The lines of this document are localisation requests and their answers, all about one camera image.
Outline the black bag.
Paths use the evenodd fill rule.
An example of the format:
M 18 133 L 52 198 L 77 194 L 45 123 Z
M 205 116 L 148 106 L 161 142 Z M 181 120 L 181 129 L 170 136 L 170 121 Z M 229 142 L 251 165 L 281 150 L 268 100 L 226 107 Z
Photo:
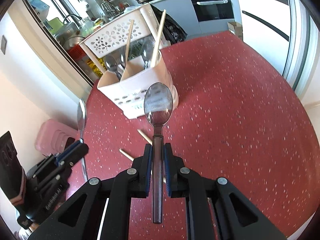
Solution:
M 18 212 L 17 222 L 28 229 L 33 223 L 28 217 L 27 178 L 21 166 L 11 134 L 7 131 L 1 136 L 1 189 Z

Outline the grey wall switch plate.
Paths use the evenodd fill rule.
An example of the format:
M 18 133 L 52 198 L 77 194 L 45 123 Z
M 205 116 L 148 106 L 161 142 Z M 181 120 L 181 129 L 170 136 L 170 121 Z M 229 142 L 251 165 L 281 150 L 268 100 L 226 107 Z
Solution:
M 5 51 L 6 51 L 6 47 L 7 47 L 7 39 L 5 38 L 4 35 L 1 36 L 1 52 L 5 55 Z

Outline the white refrigerator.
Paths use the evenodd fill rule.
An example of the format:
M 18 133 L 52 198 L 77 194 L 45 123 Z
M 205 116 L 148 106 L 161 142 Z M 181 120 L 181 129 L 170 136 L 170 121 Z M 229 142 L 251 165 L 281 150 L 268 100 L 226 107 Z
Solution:
M 239 0 L 239 5 L 243 41 L 283 74 L 291 31 L 289 0 Z

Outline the white plastic utensil holder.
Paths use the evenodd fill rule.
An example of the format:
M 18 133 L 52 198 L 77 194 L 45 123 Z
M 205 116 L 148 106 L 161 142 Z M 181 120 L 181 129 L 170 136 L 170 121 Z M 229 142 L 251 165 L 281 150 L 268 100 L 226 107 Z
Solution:
M 165 84 L 171 91 L 173 106 L 178 106 L 178 93 L 173 84 L 161 52 L 158 53 L 154 67 L 144 69 L 141 56 L 130 60 L 122 74 L 117 78 L 112 72 L 105 72 L 100 78 L 97 89 L 109 98 L 128 119 L 136 119 L 144 115 L 144 97 L 148 88 L 157 82 Z

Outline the dark handled spoon front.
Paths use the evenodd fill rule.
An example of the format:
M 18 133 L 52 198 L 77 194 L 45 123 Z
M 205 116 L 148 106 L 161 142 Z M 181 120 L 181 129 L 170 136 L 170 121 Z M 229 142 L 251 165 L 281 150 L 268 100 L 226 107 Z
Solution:
M 173 110 L 170 89 L 163 83 L 151 85 L 144 99 L 144 113 L 153 127 L 152 136 L 152 222 L 162 222 L 163 198 L 163 127 L 169 121 Z

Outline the yellow oil bottle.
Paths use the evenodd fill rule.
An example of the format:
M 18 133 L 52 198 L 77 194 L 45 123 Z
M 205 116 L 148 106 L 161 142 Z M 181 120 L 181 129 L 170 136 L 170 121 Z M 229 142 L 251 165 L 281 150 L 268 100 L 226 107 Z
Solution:
M 100 62 L 100 64 L 102 65 L 103 69 L 104 69 L 105 71 L 107 71 L 103 59 L 99 59 L 99 62 Z M 91 70 L 93 70 L 94 74 L 95 74 L 97 77 L 99 77 L 99 78 L 102 77 L 103 73 L 102 73 L 102 72 L 100 71 L 100 69 L 94 64 L 94 62 L 93 62 L 91 59 L 88 59 L 88 60 L 86 61 L 86 63 L 87 63 L 87 65 L 89 66 L 89 68 L 91 68 Z

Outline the dark handled spoon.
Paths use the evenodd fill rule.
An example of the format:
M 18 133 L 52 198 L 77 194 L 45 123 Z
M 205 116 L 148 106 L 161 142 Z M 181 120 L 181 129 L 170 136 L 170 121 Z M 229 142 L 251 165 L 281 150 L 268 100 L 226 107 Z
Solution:
M 84 131 L 86 126 L 86 120 L 87 120 L 87 112 L 86 112 L 85 102 L 84 102 L 84 99 L 80 99 L 78 104 L 78 109 L 77 109 L 77 124 L 78 124 L 78 130 L 80 132 L 79 141 L 81 143 L 84 142 Z M 84 180 L 88 181 L 85 158 L 81 159 L 81 167 L 82 167 L 82 174 L 84 176 Z
M 163 127 L 169 121 L 173 110 L 170 89 L 163 83 L 151 85 L 144 99 L 144 113 L 153 127 L 152 136 L 152 222 L 162 222 L 163 198 Z
M 118 80 L 121 80 L 121 74 L 118 72 L 118 64 L 116 63 L 116 60 L 111 55 L 105 55 L 104 56 L 104 64 L 108 71 L 113 72 L 116 74 Z

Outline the pink plastic stool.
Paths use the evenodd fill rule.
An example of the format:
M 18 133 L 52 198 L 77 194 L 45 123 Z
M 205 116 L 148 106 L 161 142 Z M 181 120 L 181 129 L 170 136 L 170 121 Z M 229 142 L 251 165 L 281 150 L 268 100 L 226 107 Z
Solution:
M 35 148 L 44 155 L 62 153 L 69 138 L 76 138 L 77 130 L 55 119 L 44 122 L 37 134 Z

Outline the white perforated basket rack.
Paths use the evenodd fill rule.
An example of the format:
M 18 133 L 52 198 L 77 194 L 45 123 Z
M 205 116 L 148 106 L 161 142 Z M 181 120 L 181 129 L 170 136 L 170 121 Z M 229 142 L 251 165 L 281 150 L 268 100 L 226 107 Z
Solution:
M 136 41 L 149 35 L 156 38 L 158 29 L 159 21 L 151 4 L 146 3 L 103 25 L 80 42 L 80 47 L 98 69 L 105 73 L 100 58 L 125 46 L 128 40 Z

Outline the cardboard box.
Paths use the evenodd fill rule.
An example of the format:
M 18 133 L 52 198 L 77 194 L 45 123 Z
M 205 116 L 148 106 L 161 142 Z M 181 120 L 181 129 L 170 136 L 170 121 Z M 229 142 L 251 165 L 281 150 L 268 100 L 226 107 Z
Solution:
M 235 36 L 237 36 L 238 38 L 240 38 L 241 40 L 243 40 L 243 29 L 242 29 L 242 25 L 238 22 L 228 22 L 228 30 L 234 34 Z

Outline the black built-in oven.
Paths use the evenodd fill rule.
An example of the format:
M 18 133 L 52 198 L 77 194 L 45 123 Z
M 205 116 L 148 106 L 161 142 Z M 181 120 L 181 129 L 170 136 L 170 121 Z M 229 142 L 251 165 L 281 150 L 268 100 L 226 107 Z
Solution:
M 199 22 L 234 18 L 233 0 L 191 0 Z

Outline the wooden chopstick long diagonal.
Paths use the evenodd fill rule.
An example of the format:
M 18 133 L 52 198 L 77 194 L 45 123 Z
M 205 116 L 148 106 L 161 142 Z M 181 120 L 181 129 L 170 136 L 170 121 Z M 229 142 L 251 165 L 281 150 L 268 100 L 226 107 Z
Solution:
M 133 31 L 134 22 L 135 22 L 135 20 L 130 20 L 130 27 L 129 27 L 129 32 L 128 32 L 128 36 L 127 36 L 126 46 L 120 54 L 120 65 L 122 67 L 121 76 L 123 76 L 123 74 L 125 72 L 125 67 L 126 67 L 126 64 L 127 64 L 128 58 L 129 58 L 129 49 L 130 49 L 131 35 L 132 35 L 132 31 Z

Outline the wooden chopstick short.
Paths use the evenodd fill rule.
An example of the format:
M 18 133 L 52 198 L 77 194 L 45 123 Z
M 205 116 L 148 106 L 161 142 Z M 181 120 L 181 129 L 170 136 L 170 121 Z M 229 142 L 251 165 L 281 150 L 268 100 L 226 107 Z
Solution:
M 152 145 L 152 140 L 142 130 L 137 129 L 137 131 L 150 145 Z

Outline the wooden chopstick low diagonal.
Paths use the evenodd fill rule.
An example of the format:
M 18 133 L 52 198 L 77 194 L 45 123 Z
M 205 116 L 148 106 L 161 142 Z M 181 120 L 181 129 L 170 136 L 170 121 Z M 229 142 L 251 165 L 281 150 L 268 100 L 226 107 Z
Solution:
M 164 22 L 165 22 L 165 17 L 166 17 L 166 10 L 163 10 L 162 16 L 161 16 L 161 20 L 159 23 L 159 28 L 157 31 L 157 37 L 155 39 L 155 46 L 153 48 L 153 52 L 152 52 L 152 58 L 151 58 L 151 62 L 150 62 L 150 67 L 153 68 L 156 65 L 157 62 L 157 57 L 158 57 L 158 50 L 159 50 L 159 45 L 160 45 L 160 40 L 161 40 L 161 35 L 162 35 L 162 31 L 163 31 L 163 27 L 164 27 Z

